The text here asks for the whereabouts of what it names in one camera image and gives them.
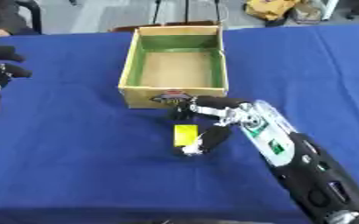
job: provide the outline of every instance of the person's hand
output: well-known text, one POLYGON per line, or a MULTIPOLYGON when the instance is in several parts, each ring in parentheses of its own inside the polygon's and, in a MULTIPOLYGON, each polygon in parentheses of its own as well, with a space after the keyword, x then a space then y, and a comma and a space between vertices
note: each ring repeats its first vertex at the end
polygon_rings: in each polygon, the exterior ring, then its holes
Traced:
POLYGON ((10 35, 7 31, 0 29, 0 37, 8 37, 10 35))

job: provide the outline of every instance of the black arm casing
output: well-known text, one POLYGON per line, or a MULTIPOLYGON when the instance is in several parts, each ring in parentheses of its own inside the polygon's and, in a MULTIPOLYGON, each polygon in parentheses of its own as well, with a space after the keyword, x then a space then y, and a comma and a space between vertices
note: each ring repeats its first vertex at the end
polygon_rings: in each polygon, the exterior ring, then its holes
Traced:
MULTIPOLYGON (((327 223, 325 218, 334 212, 359 212, 359 185, 341 165, 308 136, 292 133, 289 137, 295 144, 293 161, 269 167, 302 211, 320 224, 327 223)), ((352 223, 359 223, 359 216, 352 223)))

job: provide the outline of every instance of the gray floor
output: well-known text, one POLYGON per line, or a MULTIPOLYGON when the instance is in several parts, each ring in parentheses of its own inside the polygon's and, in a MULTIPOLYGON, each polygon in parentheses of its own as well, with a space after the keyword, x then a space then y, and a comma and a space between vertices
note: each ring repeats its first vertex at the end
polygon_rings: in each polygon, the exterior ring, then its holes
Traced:
MULTIPOLYGON (((78 0, 72 6, 68 0, 37 0, 43 11, 44 32, 80 33, 105 32, 110 28, 127 25, 146 25, 152 21, 155 0, 78 0)), ((244 0, 221 0, 220 11, 225 29, 262 27, 263 21, 242 10, 244 0)), ((184 19, 184 0, 162 0, 158 22, 179 22, 184 19)), ((191 0, 190 19, 216 19, 214 0, 191 0)), ((341 0, 337 11, 321 25, 341 25, 359 23, 347 20, 344 15, 355 1, 341 0)), ((297 25, 288 21, 286 25, 297 25)))

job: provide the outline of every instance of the robotic arm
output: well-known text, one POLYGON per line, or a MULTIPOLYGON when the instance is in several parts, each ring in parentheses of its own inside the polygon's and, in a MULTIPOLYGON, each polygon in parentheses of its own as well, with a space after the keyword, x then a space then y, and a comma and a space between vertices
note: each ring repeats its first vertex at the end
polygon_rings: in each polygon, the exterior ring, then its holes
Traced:
POLYGON ((202 155, 224 141, 238 125, 257 147, 271 173, 313 223, 359 224, 359 185, 309 136, 299 133, 265 101, 198 96, 182 101, 174 119, 194 115, 219 119, 191 145, 177 150, 202 155))

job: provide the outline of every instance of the yellow block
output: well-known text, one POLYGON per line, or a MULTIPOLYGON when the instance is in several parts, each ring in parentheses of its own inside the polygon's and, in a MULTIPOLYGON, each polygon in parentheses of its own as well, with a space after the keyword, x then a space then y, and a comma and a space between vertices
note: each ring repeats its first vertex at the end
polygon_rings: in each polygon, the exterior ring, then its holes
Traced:
POLYGON ((175 125, 174 126, 174 146, 186 146, 194 143, 198 136, 197 125, 175 125))

